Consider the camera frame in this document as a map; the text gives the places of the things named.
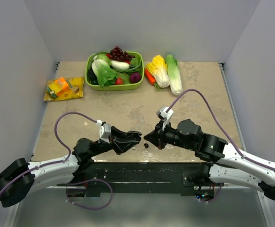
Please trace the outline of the orange juice carton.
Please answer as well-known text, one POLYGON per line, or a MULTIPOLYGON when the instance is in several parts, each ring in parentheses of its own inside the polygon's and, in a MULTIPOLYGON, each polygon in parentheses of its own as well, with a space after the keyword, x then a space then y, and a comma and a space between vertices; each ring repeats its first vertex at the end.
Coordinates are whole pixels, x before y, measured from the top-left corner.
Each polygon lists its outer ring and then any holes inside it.
POLYGON ((71 88, 73 88, 72 84, 64 77, 61 77, 49 82, 46 86, 46 91, 53 99, 56 99, 65 92, 68 92, 71 88))

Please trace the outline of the red grape bunch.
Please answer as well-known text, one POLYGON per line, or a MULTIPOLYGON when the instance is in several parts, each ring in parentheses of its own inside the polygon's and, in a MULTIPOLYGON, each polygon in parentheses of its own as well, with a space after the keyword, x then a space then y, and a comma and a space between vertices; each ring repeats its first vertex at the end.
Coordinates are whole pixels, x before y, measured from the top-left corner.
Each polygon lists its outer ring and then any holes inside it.
POLYGON ((134 55, 129 54, 127 51, 123 51, 119 46, 116 46, 110 52, 106 53, 106 56, 115 61, 131 61, 135 58, 134 55))

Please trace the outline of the white radish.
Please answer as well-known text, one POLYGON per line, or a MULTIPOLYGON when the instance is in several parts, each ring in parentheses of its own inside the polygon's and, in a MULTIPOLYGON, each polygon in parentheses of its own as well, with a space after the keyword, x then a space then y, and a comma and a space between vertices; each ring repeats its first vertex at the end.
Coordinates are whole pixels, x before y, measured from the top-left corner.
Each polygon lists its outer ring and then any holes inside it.
POLYGON ((130 64, 123 61, 111 60, 111 67, 116 70, 128 70, 130 68, 130 64))

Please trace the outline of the orange carrot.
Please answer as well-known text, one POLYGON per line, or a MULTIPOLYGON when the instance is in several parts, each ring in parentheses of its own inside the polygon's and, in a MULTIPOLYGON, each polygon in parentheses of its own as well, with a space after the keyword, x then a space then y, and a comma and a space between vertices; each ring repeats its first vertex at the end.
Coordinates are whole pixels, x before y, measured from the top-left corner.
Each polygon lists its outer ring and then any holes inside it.
POLYGON ((160 90, 160 87, 159 85, 157 84, 156 82, 156 79, 152 76, 152 74, 147 70, 147 69, 144 69, 144 75, 146 76, 148 82, 155 87, 155 89, 157 91, 160 90))

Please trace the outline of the green leafy vegetable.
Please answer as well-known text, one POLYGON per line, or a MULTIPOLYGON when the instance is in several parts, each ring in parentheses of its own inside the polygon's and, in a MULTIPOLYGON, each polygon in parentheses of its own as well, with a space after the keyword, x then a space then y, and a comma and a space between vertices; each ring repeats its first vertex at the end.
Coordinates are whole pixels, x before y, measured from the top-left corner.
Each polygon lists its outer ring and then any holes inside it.
POLYGON ((131 61, 125 61, 128 64, 130 64, 130 68, 128 70, 116 70, 112 68, 114 71, 116 71, 117 75, 122 78, 124 84, 130 84, 129 77, 132 73, 137 72, 139 66, 140 66, 140 60, 137 58, 132 59, 131 61))

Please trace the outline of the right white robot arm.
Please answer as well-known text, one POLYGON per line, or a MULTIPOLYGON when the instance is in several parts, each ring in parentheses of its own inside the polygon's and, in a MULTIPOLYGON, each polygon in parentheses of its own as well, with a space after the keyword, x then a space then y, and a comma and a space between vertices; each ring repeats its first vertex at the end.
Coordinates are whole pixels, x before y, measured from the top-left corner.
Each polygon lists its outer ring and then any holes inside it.
POLYGON ((210 183, 230 183, 262 192, 275 201, 275 163, 236 149, 233 144, 202 132, 190 119, 181 121, 174 129, 160 121, 144 139, 158 149, 170 144, 193 151, 201 159, 199 170, 187 178, 207 186, 210 183))

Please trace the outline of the green lettuce head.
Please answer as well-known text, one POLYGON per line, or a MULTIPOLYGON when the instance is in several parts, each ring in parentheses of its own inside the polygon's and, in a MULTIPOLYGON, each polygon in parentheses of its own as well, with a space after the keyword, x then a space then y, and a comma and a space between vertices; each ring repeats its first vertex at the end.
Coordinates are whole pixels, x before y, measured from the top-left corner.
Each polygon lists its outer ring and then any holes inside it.
POLYGON ((94 60, 91 67, 100 87, 108 87, 116 83, 118 75, 106 61, 102 59, 94 60))

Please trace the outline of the red strawberry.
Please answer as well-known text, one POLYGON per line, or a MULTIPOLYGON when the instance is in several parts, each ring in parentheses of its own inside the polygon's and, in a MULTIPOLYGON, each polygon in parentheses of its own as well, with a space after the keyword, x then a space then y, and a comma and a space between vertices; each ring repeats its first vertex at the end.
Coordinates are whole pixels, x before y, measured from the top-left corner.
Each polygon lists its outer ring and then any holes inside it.
POLYGON ((123 82, 122 78, 118 77, 115 81, 115 85, 123 85, 123 84, 124 84, 124 82, 123 82))

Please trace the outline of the green napa cabbage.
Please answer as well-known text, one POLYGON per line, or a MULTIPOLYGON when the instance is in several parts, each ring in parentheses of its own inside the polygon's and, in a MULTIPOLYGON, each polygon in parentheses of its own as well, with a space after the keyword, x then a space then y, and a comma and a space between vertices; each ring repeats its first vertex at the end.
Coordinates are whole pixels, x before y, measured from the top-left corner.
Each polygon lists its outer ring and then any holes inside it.
POLYGON ((183 87, 177 60, 172 54, 168 54, 165 57, 165 63, 167 65, 167 74, 170 81, 171 92, 173 95, 179 96, 183 91, 183 87))

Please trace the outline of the yellow napa cabbage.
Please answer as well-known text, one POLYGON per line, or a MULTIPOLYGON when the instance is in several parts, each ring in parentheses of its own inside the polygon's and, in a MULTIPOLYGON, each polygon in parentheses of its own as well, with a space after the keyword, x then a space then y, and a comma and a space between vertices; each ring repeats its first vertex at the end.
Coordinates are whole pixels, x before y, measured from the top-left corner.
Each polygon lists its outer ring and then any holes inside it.
POLYGON ((161 55, 153 57, 152 62, 146 65, 147 71, 155 78, 160 88, 166 88, 170 85, 167 74, 167 65, 161 55))

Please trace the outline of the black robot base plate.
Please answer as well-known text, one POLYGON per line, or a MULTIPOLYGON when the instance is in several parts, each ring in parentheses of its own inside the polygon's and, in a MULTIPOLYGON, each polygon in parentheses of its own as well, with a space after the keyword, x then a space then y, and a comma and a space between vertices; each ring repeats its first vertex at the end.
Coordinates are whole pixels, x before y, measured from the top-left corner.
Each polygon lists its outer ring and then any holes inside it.
POLYGON ((85 186, 87 196, 101 193, 161 193, 182 196, 204 197, 204 186, 219 186, 218 183, 198 185, 187 177, 198 172, 201 163, 134 163, 94 162, 74 176, 72 183, 61 186, 85 186))

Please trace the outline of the yellow snack bag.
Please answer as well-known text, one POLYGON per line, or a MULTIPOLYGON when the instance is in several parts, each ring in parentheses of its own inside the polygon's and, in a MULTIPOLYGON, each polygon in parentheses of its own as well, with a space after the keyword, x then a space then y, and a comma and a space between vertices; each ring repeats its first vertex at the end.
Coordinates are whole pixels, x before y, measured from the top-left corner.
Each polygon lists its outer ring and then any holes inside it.
POLYGON ((83 85, 84 85, 84 79, 83 77, 75 77, 75 78, 65 78, 67 79, 73 86, 68 92, 65 92, 60 97, 53 99, 45 90, 44 94, 44 101, 64 101, 69 99, 75 99, 75 98, 81 98, 83 97, 83 85))

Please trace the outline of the round green cabbage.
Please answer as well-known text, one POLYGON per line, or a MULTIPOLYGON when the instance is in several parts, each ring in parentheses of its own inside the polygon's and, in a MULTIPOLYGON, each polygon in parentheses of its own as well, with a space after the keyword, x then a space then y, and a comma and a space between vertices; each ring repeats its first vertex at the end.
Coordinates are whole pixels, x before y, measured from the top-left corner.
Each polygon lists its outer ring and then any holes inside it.
POLYGON ((109 66, 111 66, 111 60, 106 55, 106 53, 98 53, 93 57, 93 60, 103 60, 105 61, 109 66))

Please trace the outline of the green plastic basket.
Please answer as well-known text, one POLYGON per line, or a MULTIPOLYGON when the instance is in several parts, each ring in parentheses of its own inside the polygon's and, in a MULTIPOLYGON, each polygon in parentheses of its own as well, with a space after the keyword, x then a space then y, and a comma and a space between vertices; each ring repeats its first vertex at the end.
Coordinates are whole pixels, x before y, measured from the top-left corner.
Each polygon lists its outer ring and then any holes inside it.
POLYGON ((87 64, 86 64, 86 69, 85 69, 85 83, 90 86, 93 90, 96 91, 125 91, 125 90, 134 90, 137 89, 143 79, 144 79, 144 62, 143 62, 143 57, 140 53, 138 52, 133 52, 133 51, 128 51, 129 54, 134 55, 135 57, 137 57, 137 59, 140 60, 140 66, 137 70, 137 72, 141 75, 141 80, 138 83, 131 83, 131 84, 122 84, 122 85, 110 85, 108 87, 101 87, 99 85, 93 85, 90 82, 89 79, 89 74, 88 74, 88 70, 91 67, 91 64, 93 62, 93 58, 97 55, 97 53, 93 53, 89 56, 88 60, 87 60, 87 64))

